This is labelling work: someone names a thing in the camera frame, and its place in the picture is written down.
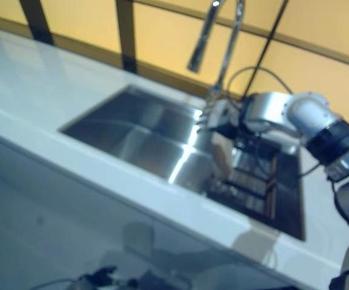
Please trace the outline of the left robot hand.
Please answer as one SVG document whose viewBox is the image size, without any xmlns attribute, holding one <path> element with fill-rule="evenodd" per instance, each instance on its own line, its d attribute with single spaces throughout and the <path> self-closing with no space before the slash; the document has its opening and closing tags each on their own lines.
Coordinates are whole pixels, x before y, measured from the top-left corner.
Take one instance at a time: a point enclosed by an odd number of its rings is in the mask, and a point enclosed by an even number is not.
<svg viewBox="0 0 349 290">
<path fill-rule="evenodd" d="M 105 266 L 93 274 L 85 275 L 85 277 L 94 287 L 110 286 L 114 284 L 115 279 L 112 277 L 112 274 L 116 270 L 116 266 Z"/>
</svg>

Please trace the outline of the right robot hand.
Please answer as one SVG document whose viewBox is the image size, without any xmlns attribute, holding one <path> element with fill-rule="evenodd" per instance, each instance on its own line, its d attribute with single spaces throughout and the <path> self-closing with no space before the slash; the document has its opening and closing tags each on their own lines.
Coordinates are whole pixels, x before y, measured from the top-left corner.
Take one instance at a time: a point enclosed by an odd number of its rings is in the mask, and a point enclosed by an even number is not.
<svg viewBox="0 0 349 290">
<path fill-rule="evenodd" d="M 231 97 L 206 102 L 197 121 L 200 131 L 215 130 L 219 127 L 238 127 L 243 103 Z"/>
</svg>

